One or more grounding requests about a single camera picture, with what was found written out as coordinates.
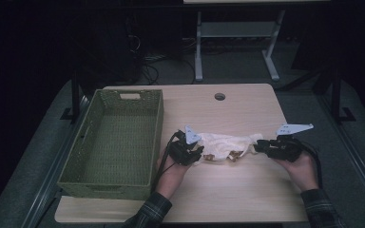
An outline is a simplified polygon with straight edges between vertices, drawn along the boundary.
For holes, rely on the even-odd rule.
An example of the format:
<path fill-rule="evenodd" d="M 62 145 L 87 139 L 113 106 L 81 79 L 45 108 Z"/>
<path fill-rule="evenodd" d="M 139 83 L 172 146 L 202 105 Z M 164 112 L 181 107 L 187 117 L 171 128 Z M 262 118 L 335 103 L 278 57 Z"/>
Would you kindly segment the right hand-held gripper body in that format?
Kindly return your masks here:
<path fill-rule="evenodd" d="M 275 140 L 261 141 L 261 152 L 271 159 L 295 162 L 303 151 L 311 152 L 311 149 L 297 140 L 294 135 L 313 128 L 311 123 L 285 123 L 276 131 Z"/>

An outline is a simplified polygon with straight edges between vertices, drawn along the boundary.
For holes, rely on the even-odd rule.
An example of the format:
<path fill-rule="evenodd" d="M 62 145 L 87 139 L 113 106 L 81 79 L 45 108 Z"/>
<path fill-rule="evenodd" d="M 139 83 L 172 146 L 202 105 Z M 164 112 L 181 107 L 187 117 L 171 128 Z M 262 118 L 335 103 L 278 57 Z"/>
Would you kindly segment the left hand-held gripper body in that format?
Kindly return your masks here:
<path fill-rule="evenodd" d="M 191 152 L 199 148 L 204 149 L 203 145 L 199 145 L 202 137 L 197 134 L 190 125 L 184 127 L 184 131 L 178 130 L 171 138 L 168 146 L 168 155 L 177 164 L 188 166 L 191 162 Z"/>

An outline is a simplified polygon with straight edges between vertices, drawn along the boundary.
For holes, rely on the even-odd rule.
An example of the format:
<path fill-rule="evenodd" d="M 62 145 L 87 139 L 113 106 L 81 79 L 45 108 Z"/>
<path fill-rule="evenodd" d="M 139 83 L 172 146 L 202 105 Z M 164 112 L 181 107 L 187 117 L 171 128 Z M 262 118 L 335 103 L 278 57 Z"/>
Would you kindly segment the white cloth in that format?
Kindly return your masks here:
<path fill-rule="evenodd" d="M 210 162 L 222 162 L 229 159 L 235 162 L 247 153 L 256 154 L 254 145 L 262 140 L 261 134 L 250 136 L 230 136 L 213 133 L 200 133 L 199 146 L 203 147 L 202 159 Z"/>

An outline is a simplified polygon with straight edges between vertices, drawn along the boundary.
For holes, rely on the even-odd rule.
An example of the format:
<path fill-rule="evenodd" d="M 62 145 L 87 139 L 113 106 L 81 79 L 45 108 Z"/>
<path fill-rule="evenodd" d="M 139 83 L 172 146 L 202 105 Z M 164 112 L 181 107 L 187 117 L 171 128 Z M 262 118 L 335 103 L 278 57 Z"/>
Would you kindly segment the green woven basket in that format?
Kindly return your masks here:
<path fill-rule="evenodd" d="M 95 92 L 58 185 L 75 198 L 146 200 L 156 176 L 163 92 Z"/>

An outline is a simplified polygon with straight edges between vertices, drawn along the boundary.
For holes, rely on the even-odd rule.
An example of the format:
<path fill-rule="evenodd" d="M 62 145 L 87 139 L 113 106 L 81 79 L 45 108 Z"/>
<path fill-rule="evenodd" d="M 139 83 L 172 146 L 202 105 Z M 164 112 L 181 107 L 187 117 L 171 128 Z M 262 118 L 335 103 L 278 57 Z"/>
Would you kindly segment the person's left hand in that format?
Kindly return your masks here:
<path fill-rule="evenodd" d="M 167 157 L 164 168 L 165 170 L 162 169 L 162 175 L 158 180 L 156 192 L 170 200 L 183 182 L 189 166 L 174 163 L 172 158 Z"/>

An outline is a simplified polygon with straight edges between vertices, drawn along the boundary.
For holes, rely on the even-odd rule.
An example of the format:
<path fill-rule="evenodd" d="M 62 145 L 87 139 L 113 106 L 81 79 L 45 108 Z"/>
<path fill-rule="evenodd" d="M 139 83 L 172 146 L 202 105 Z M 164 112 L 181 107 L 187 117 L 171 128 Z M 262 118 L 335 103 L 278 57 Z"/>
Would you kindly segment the person's right hand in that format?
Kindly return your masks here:
<path fill-rule="evenodd" d="M 302 152 L 294 162 L 276 159 L 274 159 L 274 162 L 281 165 L 288 172 L 290 179 L 301 192 L 319 188 L 313 159 L 307 153 Z"/>

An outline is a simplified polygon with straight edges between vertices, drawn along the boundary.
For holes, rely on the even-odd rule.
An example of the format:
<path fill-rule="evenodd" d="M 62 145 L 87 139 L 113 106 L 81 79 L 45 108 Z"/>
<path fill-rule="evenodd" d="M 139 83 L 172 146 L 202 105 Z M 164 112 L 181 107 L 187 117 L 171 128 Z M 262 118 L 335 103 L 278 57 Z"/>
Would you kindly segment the black metal stand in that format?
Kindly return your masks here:
<path fill-rule="evenodd" d="M 80 115 L 80 84 L 79 73 L 74 70 L 71 75 L 71 107 L 67 107 L 61 116 L 61 120 L 71 121 L 73 124 L 77 121 Z"/>
<path fill-rule="evenodd" d="M 339 70 L 335 67 L 332 70 L 332 90 L 331 90 L 331 115 L 337 124 L 343 122 L 354 122 L 355 116 L 349 107 L 340 105 L 341 98 L 341 78 Z"/>

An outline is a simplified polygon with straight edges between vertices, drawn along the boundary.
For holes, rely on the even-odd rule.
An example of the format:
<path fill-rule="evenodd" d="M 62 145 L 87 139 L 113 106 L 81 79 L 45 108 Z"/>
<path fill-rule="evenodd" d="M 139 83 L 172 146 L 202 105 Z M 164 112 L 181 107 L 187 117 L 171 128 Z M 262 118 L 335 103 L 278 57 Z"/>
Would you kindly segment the aluminium rail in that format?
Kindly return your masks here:
<path fill-rule="evenodd" d="M 354 167 L 354 170 L 357 172 L 357 174 L 365 188 L 365 162 L 362 160 L 362 158 L 358 154 L 358 151 L 357 151 L 355 145 L 351 142 L 351 138 L 350 138 L 349 134 L 343 128 L 342 123 L 337 121 L 331 114 L 330 105 L 329 105 L 328 101 L 321 96 L 318 96 L 317 100 L 318 100 L 321 108 L 324 110 L 325 115 L 328 117 L 335 132 L 339 136 L 340 141 L 344 145 L 344 147 L 347 151 L 348 157 L 350 158 L 351 164 Z"/>
<path fill-rule="evenodd" d="M 83 95 L 81 100 L 77 103 L 77 106 L 80 109 L 79 116 L 75 120 L 70 119 L 70 127 L 64 137 L 64 141 L 54 156 L 53 162 L 33 199 L 32 205 L 21 225 L 21 228 L 37 228 L 42 218 L 49 210 L 51 204 L 57 199 L 57 195 L 61 195 L 60 188 L 57 186 L 57 181 L 59 180 L 62 168 L 66 162 L 82 119 L 86 114 L 88 105 L 89 101 L 87 97 Z"/>

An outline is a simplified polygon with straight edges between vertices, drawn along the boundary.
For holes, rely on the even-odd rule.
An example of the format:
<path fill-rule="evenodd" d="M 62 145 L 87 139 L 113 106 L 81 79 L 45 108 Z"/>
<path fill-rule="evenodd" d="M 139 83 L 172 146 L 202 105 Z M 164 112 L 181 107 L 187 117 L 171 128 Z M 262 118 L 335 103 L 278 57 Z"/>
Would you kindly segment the white metal table frame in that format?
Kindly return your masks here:
<path fill-rule="evenodd" d="M 269 38 L 269 46 L 262 51 L 262 57 L 271 79 L 279 80 L 279 74 L 272 60 L 272 54 L 279 37 L 285 11 L 281 10 L 275 21 L 267 22 L 205 22 L 202 13 L 197 13 L 195 80 L 203 80 L 202 38 Z"/>

